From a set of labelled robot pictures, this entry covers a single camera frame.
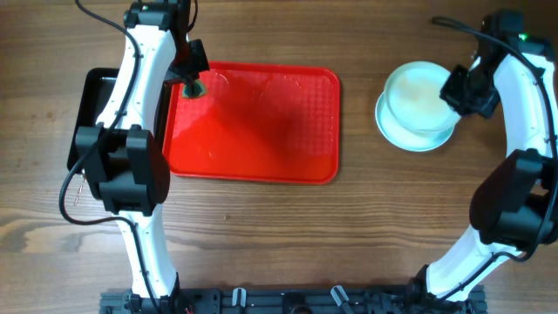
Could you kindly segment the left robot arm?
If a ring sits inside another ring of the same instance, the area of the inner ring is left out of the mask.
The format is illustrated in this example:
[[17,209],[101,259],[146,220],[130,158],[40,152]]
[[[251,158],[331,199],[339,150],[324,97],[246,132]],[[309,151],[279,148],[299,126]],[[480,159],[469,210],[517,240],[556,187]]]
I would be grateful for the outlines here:
[[200,81],[209,69],[203,44],[188,37],[198,9],[195,1],[132,3],[117,28],[126,50],[112,93],[93,122],[75,132],[77,159],[68,175],[83,173],[109,212],[105,220],[118,224],[133,273],[130,290],[102,295],[102,313],[191,311],[166,244],[162,204],[170,169],[157,139],[166,126],[164,86],[181,85],[187,98],[207,90]]

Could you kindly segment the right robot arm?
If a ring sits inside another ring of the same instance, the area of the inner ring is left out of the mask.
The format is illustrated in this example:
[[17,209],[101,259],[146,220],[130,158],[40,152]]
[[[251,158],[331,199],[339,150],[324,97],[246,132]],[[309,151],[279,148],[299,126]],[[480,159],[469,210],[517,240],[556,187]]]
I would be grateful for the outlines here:
[[488,119],[501,106],[507,136],[507,157],[475,191],[466,232],[405,293],[408,308],[457,312],[500,265],[524,263],[557,240],[557,58],[548,40],[525,32],[517,11],[495,11],[478,30],[445,16],[432,23],[479,43],[473,65],[456,66],[440,97],[462,117]]

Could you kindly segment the green yellow sponge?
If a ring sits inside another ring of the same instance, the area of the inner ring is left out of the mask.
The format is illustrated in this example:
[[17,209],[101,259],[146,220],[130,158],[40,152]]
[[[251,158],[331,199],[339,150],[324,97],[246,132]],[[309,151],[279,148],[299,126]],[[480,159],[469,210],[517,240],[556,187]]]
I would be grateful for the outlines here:
[[182,87],[181,95],[184,99],[198,99],[207,94],[208,89],[200,79],[186,83]]

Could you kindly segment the white plate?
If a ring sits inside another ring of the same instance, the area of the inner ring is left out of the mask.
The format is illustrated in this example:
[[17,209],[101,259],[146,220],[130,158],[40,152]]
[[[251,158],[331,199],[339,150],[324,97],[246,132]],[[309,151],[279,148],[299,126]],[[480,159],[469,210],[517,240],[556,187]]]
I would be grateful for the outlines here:
[[444,145],[453,135],[451,127],[439,133],[417,133],[402,127],[389,110],[381,93],[375,107],[375,121],[379,132],[395,147],[405,151],[422,153]]
[[440,97],[449,77],[446,68],[426,61],[413,61],[394,70],[385,82],[384,96],[395,120],[418,133],[454,127],[460,115]]

